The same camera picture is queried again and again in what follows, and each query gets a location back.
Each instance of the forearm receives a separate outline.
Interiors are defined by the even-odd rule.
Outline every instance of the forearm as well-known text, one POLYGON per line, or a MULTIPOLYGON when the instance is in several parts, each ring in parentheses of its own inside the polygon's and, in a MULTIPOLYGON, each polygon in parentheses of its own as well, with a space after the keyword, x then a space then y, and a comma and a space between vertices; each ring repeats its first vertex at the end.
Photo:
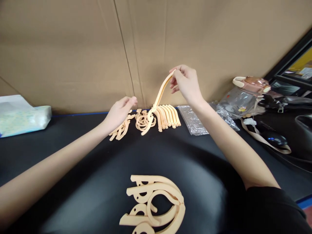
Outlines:
POLYGON ((49 191, 109 134, 107 131, 108 128, 94 128, 0 187, 0 230, 49 191))
POLYGON ((251 186, 278 187, 259 155, 204 100, 191 105, 227 160, 241 176, 246 189, 251 186))

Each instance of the bottle handle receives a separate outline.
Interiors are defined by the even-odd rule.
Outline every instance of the bottle handle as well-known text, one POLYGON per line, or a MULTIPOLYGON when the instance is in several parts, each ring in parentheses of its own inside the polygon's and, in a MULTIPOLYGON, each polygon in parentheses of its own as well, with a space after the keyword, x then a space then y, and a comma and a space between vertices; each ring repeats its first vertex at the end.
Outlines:
POLYGON ((245 84, 242 82, 242 80, 246 79, 246 77, 243 76, 237 76, 233 79, 233 84, 238 86, 239 88, 242 88, 245 86, 245 84))

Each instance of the wrist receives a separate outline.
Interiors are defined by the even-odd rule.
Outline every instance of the wrist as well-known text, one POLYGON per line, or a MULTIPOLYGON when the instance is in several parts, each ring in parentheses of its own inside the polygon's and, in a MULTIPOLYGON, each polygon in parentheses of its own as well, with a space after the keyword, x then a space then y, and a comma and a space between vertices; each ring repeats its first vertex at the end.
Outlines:
POLYGON ((98 126, 94 128, 94 131, 97 132, 103 139, 107 137, 114 129, 111 129, 111 127, 108 125, 107 122, 103 121, 98 126))
POLYGON ((188 103, 193 110, 200 110, 201 108, 204 108, 206 105, 209 105, 203 97, 196 98, 192 101, 189 101, 188 103))

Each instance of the black sleeve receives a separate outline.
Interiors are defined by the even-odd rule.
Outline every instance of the black sleeve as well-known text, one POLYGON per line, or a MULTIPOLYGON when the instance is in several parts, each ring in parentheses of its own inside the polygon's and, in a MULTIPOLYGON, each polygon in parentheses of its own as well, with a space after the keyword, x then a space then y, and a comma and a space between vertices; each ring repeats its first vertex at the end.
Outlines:
POLYGON ((306 215, 274 187, 251 187, 246 192, 244 229, 247 233, 312 233, 306 215))

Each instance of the beige plastic hanger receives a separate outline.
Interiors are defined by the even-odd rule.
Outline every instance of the beige plastic hanger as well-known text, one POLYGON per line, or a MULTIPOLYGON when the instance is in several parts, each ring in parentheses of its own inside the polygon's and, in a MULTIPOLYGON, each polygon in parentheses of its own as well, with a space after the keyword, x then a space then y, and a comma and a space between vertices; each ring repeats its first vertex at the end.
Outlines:
POLYGON ((140 196, 140 198, 135 197, 140 203, 134 206, 129 214, 124 214, 119 224, 136 226, 133 234, 142 232, 149 234, 155 233, 152 227, 160 227, 171 221, 168 227, 157 234, 175 234, 181 226, 185 214, 184 198, 176 184, 166 177, 155 175, 131 175, 130 179, 132 182, 136 182, 137 187, 127 188, 127 195, 140 196), (152 200, 160 194, 167 197, 173 206, 164 215, 153 216, 152 211, 156 207, 153 206, 152 200), (143 215, 137 215, 140 211, 143 212, 143 215))
POLYGON ((158 112, 158 110, 156 110, 155 112, 154 112, 154 114, 156 115, 156 117, 157 117, 157 122, 158 122, 158 131, 160 131, 160 132, 162 132, 162 119, 161 119, 161 117, 160 117, 160 113, 158 112))
POLYGON ((167 121, 165 111, 159 106, 157 106, 156 110, 160 113, 160 117, 162 119, 162 129, 168 128, 169 123, 167 121))
POLYGON ((171 126, 172 126, 173 128, 176 128, 176 125, 175 125, 175 123, 174 123, 174 118, 173 118, 173 116, 172 116, 171 109, 168 107, 168 105, 162 105, 162 107, 163 107, 164 109, 166 109, 166 110, 168 111, 168 113, 169 113, 169 118, 170 118, 171 126))
POLYGON ((110 141, 112 141, 115 137, 116 137, 116 140, 122 139, 128 131, 130 119, 133 119, 135 116, 136 116, 135 114, 128 115, 126 119, 124 120, 124 122, 109 134, 111 136, 110 141))
POLYGON ((175 124, 175 126, 179 126, 178 122, 177 122, 177 119, 176 119, 176 114, 175 114, 174 110, 169 105, 166 105, 166 108, 171 111, 172 118, 173 118, 173 123, 175 124))
POLYGON ((152 227, 160 227, 174 219, 176 213, 178 212, 178 207, 179 206, 177 205, 173 205, 167 213, 159 216, 154 216, 154 218, 159 221, 159 224, 153 225, 149 217, 147 216, 147 205, 137 204, 135 207, 133 207, 130 214, 124 214, 121 217, 119 225, 137 226, 140 223, 146 222, 152 227), (142 211, 144 215, 137 215, 139 211, 142 211))
MULTIPOLYGON (((140 131, 144 131, 148 125, 147 111, 143 110, 136 114, 136 128, 140 131)), ((156 118, 154 117, 154 122, 152 122, 151 127, 155 126, 156 118)))
POLYGON ((181 226, 184 214, 185 214, 185 205, 180 204, 177 215, 175 216, 171 224, 169 224, 169 226, 166 227, 164 230, 155 233, 154 229, 148 223, 144 222, 136 226, 132 234, 141 234, 142 232, 145 232, 146 234, 174 234, 178 231, 179 227, 181 226))
POLYGON ((152 113, 156 111, 157 109, 157 106, 159 105, 159 102, 160 102, 160 99, 162 98, 162 95, 163 95, 163 91, 166 87, 166 85, 168 84, 169 80, 172 78, 172 75, 174 73, 174 71, 172 71, 167 77, 166 79, 163 81, 160 89, 159 89, 159 92, 158 92, 158 95, 157 95, 157 98, 155 100, 155 103, 153 104, 153 107, 152 109, 149 110, 147 116, 148 116, 148 121, 149 121, 149 124, 147 125, 147 128, 141 133, 142 136, 144 136, 150 129, 151 127, 151 124, 152 124, 152 121, 153 121, 153 115, 152 113))
POLYGON ((176 111, 176 109, 173 106, 171 106, 171 105, 168 105, 168 106, 174 111, 175 116, 176 116, 176 122, 177 122, 178 126, 181 126, 181 122, 180 122, 180 119, 179 119, 178 112, 176 111))
POLYGON ((142 183, 142 181, 147 182, 148 184, 153 184, 155 182, 162 182, 165 184, 169 184, 170 186, 174 187, 176 190, 179 191, 179 193, 181 193, 180 189, 178 188, 178 186, 172 182, 171 180, 169 180, 168 178, 164 177, 164 176, 160 176, 160 175, 131 175, 130 180, 132 182, 136 182, 137 186, 141 186, 144 185, 142 183))
POLYGON ((159 105, 158 107, 157 107, 157 109, 162 109, 164 112, 165 112, 165 117, 166 117, 166 121, 167 121, 167 125, 168 125, 168 127, 171 127, 171 122, 170 122, 170 117, 169 117, 169 112, 168 112, 168 110, 166 109, 166 108, 164 108, 163 106, 161 106, 161 105, 159 105))
POLYGON ((150 196, 148 202, 147 202, 147 209, 146 209, 146 211, 147 211, 147 216, 149 217, 149 220, 151 221, 152 226, 154 226, 154 227, 158 227, 158 226, 161 226, 161 225, 160 225, 160 221, 153 217, 152 212, 151 212, 151 209, 150 209, 150 205, 152 204, 153 198, 154 198, 155 196, 159 195, 159 194, 164 195, 172 204, 177 205, 177 206, 180 205, 179 201, 173 199, 173 197, 172 197, 168 192, 166 192, 165 190, 156 190, 156 191, 154 191, 154 192, 152 193, 152 195, 150 196))
POLYGON ((139 194, 139 193, 144 193, 148 191, 155 191, 155 190, 165 190, 169 192, 172 196, 174 196, 180 203, 184 203, 184 198, 182 194, 176 190, 174 187, 172 187, 169 184, 161 183, 161 182, 156 182, 154 184, 147 184, 147 185, 142 185, 138 187, 132 187, 132 188, 127 188, 127 195, 131 196, 133 194, 139 194))

